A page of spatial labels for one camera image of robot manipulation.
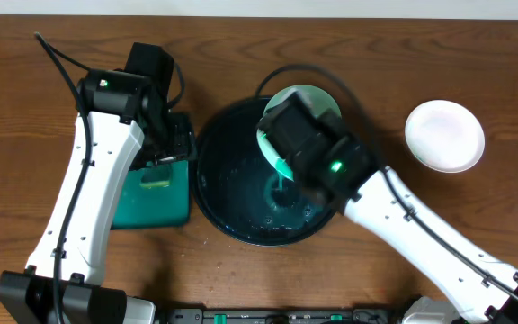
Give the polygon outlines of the mint plate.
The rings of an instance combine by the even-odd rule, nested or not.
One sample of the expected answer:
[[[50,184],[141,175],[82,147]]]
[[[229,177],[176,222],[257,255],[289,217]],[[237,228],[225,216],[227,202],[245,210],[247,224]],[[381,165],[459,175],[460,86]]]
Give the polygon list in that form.
[[[289,166],[286,164],[285,160],[282,159],[279,154],[274,150],[271,143],[267,140],[266,135],[258,130],[256,132],[256,139],[263,157],[267,160],[267,162],[275,169],[275,171],[293,181],[293,173]]]
[[[295,92],[298,92],[306,101],[309,110],[315,117],[318,117],[327,110],[333,111],[339,117],[342,116],[339,105],[335,99],[325,90],[313,85],[292,85],[282,89],[269,100],[263,110],[263,114],[266,115],[273,107],[282,103]]]

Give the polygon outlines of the green scrub sponge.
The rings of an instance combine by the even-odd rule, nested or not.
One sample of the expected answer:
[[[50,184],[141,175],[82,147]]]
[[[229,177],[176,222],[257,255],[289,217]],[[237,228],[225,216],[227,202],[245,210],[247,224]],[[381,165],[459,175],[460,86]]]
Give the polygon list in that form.
[[[147,189],[168,187],[172,182],[172,171],[168,164],[146,167],[139,184]]]

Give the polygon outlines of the white plate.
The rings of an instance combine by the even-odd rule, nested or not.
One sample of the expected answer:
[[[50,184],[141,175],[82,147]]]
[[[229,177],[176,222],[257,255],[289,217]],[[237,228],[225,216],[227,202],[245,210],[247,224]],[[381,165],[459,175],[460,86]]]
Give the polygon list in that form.
[[[409,151],[419,162],[449,174],[475,166],[486,146],[477,117],[448,100],[419,104],[406,119],[404,135]]]

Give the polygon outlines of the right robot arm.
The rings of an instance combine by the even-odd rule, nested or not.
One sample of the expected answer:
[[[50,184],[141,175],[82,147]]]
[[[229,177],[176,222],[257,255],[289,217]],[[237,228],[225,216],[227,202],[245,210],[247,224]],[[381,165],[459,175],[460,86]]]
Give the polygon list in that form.
[[[314,114],[297,90],[272,99],[257,124],[317,203],[388,243],[468,323],[518,323],[518,269],[489,255],[422,203],[332,109]]]

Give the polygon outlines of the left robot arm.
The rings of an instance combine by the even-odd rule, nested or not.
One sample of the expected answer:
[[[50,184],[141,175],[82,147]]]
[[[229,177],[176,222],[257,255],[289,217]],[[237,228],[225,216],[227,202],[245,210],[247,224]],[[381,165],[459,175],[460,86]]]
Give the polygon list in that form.
[[[70,83],[78,115],[49,223],[22,272],[0,276],[0,302],[19,323],[155,323],[156,305],[103,286],[107,245],[129,172],[196,158],[187,114],[168,95],[180,68],[135,43],[122,69],[88,68]]]

